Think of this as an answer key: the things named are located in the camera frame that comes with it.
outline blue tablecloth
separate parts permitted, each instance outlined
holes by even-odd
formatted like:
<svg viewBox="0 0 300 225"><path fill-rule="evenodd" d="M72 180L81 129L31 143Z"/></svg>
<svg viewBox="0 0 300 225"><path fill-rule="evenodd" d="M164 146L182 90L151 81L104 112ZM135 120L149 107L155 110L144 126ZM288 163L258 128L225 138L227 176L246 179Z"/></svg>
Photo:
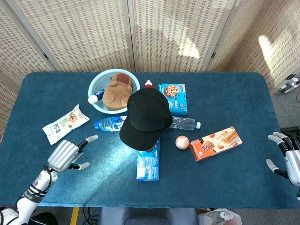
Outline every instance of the blue tablecloth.
<svg viewBox="0 0 300 225"><path fill-rule="evenodd" d="M27 75L12 110L0 148L0 205L13 205L47 164L51 146L42 127L77 104L90 121L65 139L80 143L99 138L85 148L78 163L87 169L68 170L40 205L195 208L293 208L298 192L288 180L273 174L265 159L285 168L278 147L267 135L279 131L265 79L258 73L134 73L141 86L185 83L187 117L200 130L169 128L161 135L160 180L136 180L137 152L118 132L95 130L108 117L87 101L88 87L98 73L36 72ZM243 144L195 162L191 151L175 147L175 139L194 140L235 126Z"/></svg>

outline robotic arm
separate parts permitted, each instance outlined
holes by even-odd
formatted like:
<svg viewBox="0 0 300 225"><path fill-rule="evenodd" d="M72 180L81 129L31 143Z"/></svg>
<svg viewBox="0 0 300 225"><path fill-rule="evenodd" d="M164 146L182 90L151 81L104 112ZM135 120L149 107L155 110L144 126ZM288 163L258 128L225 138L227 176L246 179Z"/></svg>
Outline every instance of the robotic arm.
<svg viewBox="0 0 300 225"><path fill-rule="evenodd" d="M279 169L270 159L266 159L268 167L276 174L289 179L290 182L300 188L300 137L288 132L274 132L268 138L274 141L285 157L287 170ZM297 194L300 201L300 189Z"/></svg>
<svg viewBox="0 0 300 225"><path fill-rule="evenodd" d="M56 182L58 173L65 172L67 169L81 170L90 165L89 163L74 164L74 162L83 154L83 148L97 138L97 135L88 137L79 145L62 140L48 158L48 166L44 166L24 195L16 201L18 212L13 209L0 212L0 225L27 225L35 208Z"/></svg>

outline blue box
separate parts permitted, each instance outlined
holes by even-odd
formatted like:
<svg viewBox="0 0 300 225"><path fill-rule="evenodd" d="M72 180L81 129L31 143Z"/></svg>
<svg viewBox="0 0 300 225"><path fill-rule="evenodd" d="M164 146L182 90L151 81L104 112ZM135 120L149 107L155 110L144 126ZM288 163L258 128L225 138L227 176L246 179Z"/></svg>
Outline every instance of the blue box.
<svg viewBox="0 0 300 225"><path fill-rule="evenodd" d="M184 83L160 83L158 89L167 98L172 116L184 116L188 113Z"/></svg>
<svg viewBox="0 0 300 225"><path fill-rule="evenodd" d="M151 152L137 152L136 179L143 181L159 180L159 139Z"/></svg>

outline floor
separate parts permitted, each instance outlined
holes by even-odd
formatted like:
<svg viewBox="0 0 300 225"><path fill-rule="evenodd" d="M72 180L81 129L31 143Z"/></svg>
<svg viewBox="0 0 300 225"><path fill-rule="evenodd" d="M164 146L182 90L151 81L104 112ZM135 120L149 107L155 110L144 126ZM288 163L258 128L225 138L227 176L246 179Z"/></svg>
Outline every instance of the floor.
<svg viewBox="0 0 300 225"><path fill-rule="evenodd" d="M300 126L300 103L296 102L298 90L293 90L287 94L276 93L272 95L272 101L278 117L280 127ZM300 221L300 209L293 210L260 210L260 209L230 209L239 214L243 225L295 225ZM39 207L35 214L40 212L52 212L59 225L70 224L72 209L58 207ZM77 220L78 225L82 225L84 217L80 209Z"/></svg>

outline cap brim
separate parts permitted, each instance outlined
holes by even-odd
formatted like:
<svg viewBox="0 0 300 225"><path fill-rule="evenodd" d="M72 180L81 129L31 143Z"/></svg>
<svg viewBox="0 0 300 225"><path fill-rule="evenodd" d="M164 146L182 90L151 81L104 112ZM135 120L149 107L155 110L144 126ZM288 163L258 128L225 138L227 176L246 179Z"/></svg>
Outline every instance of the cap brim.
<svg viewBox="0 0 300 225"><path fill-rule="evenodd" d="M138 131L131 125L128 115L121 128L120 139L130 148L145 151L155 145L162 132L163 130L156 130L154 132Z"/></svg>

